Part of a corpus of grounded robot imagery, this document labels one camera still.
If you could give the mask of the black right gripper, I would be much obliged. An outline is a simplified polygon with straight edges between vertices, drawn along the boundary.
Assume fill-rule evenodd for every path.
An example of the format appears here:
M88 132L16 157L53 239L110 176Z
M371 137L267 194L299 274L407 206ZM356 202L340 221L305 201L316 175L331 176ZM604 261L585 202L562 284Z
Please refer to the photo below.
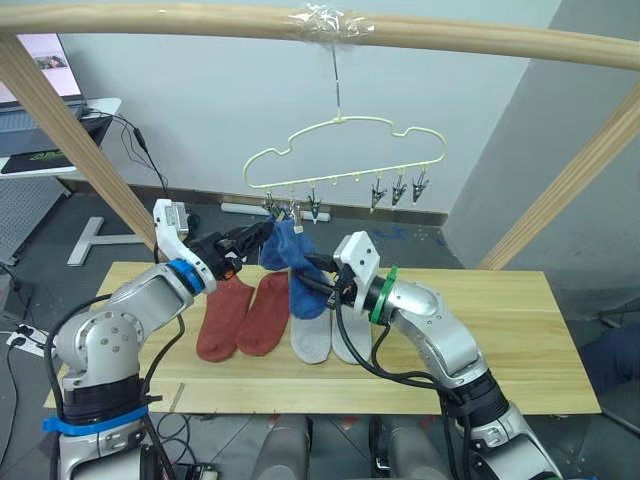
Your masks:
M355 273L347 264L339 264L331 255L307 253L305 258L316 268L323 271L323 280L308 273L295 273L294 276L309 290L327 295L327 305L335 307L338 303L352 306L357 295Z

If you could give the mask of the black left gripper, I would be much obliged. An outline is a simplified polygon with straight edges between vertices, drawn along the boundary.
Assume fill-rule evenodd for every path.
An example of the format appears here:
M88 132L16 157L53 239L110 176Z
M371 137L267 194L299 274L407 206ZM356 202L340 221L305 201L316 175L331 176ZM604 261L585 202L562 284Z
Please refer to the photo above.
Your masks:
M273 229L271 221L262 221L225 234L201 235L190 240L187 246L209 268L216 281L225 281L242 270L242 259L258 251L269 240Z

